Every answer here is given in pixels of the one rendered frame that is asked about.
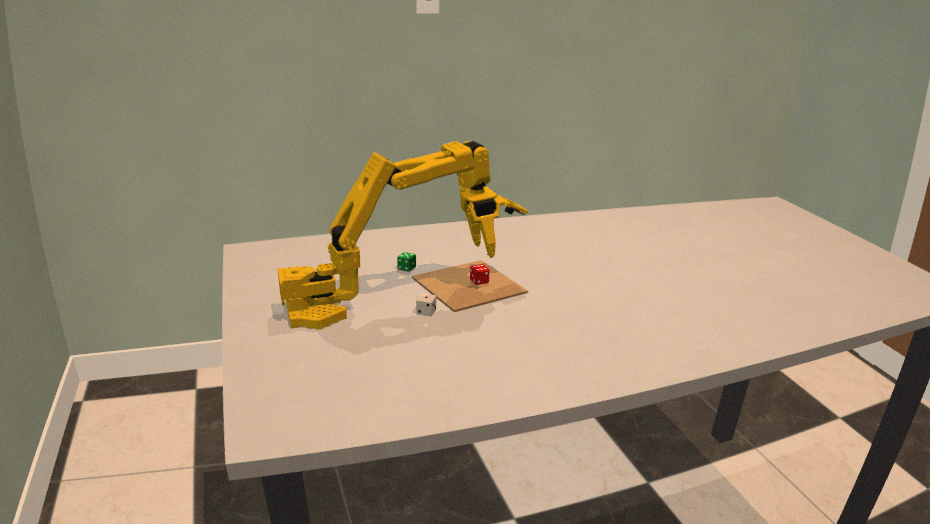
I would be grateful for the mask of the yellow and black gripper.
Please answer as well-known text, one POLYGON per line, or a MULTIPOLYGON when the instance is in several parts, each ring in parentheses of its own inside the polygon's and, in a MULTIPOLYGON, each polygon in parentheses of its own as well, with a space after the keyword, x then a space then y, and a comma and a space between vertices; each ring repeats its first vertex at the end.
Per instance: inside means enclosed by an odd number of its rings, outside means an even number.
POLYGON ((490 258, 493 258, 496 246, 494 219, 499 217, 499 205, 505 205, 506 208, 504 211, 509 214, 512 214, 514 211, 527 214, 528 211, 517 203, 499 195, 497 196, 497 194, 488 187, 483 187, 482 190, 477 191, 469 188, 462 188, 463 187, 460 188, 461 209, 466 214, 473 242, 476 246, 480 246, 482 233, 487 254, 490 258), (513 204, 509 204, 508 201, 513 204))

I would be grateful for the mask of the green die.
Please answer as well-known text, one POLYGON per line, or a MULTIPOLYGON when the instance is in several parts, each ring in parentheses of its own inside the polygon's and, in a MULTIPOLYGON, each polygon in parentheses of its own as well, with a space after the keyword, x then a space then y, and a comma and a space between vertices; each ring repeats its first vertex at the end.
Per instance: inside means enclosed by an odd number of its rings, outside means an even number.
POLYGON ((416 254, 403 252, 397 257, 397 269, 410 272, 416 267, 416 254))

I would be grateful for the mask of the red die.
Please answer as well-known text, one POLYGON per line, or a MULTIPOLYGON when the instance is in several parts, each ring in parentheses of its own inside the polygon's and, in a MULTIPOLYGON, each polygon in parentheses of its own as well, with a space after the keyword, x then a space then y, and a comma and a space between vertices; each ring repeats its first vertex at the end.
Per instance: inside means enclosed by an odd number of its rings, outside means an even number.
POLYGON ((470 279, 476 285, 489 283, 489 273, 490 270, 484 264, 470 267, 470 279))

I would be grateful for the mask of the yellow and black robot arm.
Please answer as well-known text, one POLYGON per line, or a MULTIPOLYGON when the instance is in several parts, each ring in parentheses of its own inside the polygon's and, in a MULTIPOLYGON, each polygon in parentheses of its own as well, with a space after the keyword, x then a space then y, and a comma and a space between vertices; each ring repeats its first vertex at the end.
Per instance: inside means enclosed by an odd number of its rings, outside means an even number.
POLYGON ((332 243, 328 252, 332 263, 318 265, 317 272, 307 266, 281 268, 291 328, 320 330, 347 319, 345 306, 331 304, 352 300, 359 294, 360 249, 356 243, 386 184, 405 189, 454 173, 458 174, 459 186, 482 190, 490 182, 487 149, 474 141, 456 141, 442 145, 441 152, 394 164, 373 152, 330 227, 332 243), (338 289, 336 274, 340 279, 338 289))

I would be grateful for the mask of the white die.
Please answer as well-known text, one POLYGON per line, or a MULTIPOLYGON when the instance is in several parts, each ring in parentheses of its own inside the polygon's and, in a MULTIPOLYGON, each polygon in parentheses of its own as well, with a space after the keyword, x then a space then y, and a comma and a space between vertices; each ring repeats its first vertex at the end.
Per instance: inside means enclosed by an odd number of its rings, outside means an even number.
POLYGON ((436 298, 436 295, 421 293, 416 300, 416 313, 432 316, 436 310, 436 298))

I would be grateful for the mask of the tan flat mat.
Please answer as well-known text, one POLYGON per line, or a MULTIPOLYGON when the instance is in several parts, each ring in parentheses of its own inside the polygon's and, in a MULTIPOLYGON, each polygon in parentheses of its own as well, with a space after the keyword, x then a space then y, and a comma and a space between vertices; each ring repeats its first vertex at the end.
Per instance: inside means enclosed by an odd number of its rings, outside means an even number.
POLYGON ((453 312, 528 293, 482 260, 413 275, 412 279, 453 312), (489 283, 476 285, 470 279, 470 267, 481 264, 490 270, 489 283))

